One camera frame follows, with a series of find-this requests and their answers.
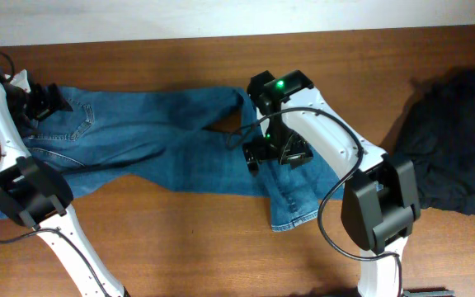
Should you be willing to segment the blue denim jeans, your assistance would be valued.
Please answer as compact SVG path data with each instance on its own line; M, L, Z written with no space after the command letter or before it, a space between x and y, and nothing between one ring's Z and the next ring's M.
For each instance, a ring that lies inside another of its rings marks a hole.
M281 232L316 218L319 199L338 182L317 153L295 169L267 161L253 176L239 141L261 130L251 127L256 108L240 88L59 89L73 111L33 120L22 141L62 175L73 198L133 174L173 191L267 196L271 227ZM0 219L8 219L1 210Z

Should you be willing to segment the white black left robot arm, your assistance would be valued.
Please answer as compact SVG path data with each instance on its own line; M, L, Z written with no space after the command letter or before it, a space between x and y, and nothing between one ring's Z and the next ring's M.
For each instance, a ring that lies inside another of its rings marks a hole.
M82 231L68 183L22 141L33 120L71 109L56 85L42 87L27 72L0 67L0 210L51 248L81 295L128 297Z

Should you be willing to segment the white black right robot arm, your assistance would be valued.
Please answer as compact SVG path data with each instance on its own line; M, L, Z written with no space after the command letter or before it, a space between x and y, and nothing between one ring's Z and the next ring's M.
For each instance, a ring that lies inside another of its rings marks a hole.
M259 117L251 125L262 134L239 141L249 172L275 160L299 167L318 153L339 180L318 209L344 190L341 222L360 255L360 296L405 296L402 253L421 216L411 160L389 155L351 128L325 101L314 83L295 70L280 78L264 71L247 87Z

